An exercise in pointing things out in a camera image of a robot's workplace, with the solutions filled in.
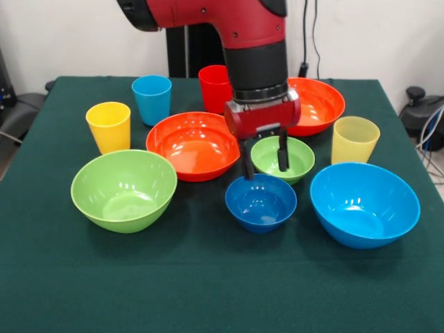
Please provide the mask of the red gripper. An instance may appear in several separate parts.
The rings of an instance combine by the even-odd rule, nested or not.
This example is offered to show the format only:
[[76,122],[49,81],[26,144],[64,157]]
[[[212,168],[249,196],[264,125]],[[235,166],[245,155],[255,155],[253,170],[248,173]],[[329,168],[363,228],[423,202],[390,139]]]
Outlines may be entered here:
[[225,103],[224,117],[230,132],[240,141],[240,153],[244,178],[253,180],[255,170],[250,156],[247,139],[267,132],[279,133],[277,160],[280,171],[289,168],[287,129],[300,120],[300,99],[294,88],[274,101],[241,105],[235,101]]

